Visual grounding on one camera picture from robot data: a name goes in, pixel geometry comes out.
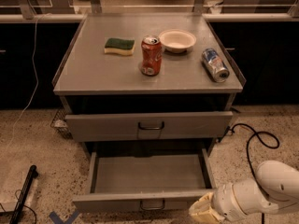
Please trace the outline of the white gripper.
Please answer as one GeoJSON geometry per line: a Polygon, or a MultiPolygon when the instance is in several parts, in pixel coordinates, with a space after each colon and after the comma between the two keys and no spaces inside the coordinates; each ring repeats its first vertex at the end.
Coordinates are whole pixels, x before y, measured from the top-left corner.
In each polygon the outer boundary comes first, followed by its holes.
{"type": "Polygon", "coordinates": [[[245,219],[247,215],[239,206],[233,184],[218,187],[214,194],[208,192],[189,208],[189,215],[199,223],[221,224],[224,219],[235,222],[245,219]]]}

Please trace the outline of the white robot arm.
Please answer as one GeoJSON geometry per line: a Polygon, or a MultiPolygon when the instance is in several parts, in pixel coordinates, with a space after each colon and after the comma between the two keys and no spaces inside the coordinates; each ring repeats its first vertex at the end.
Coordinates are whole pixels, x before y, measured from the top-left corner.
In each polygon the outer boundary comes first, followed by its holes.
{"type": "Polygon", "coordinates": [[[264,161],[255,178],[228,183],[205,194],[189,209],[198,222],[221,224],[250,214],[287,214],[299,211],[299,172],[280,161],[264,161]]]}

